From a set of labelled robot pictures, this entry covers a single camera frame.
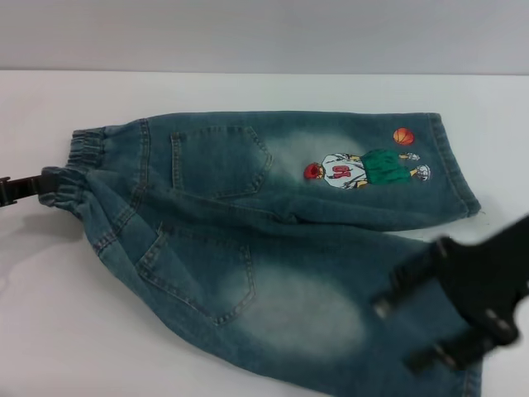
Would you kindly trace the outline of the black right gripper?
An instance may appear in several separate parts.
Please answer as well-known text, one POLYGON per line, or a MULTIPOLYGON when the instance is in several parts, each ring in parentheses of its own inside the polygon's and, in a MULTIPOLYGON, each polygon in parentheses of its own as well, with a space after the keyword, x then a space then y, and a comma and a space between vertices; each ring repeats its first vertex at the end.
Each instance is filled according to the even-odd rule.
POLYGON ((478 245, 443 237, 434 255, 414 256, 389 273, 389 287, 374 296, 374 311, 387 317, 423 285, 437 278, 469 328, 407 354, 407 368, 422 373, 435 364, 462 371, 520 335, 514 314, 528 296, 528 218, 478 245))

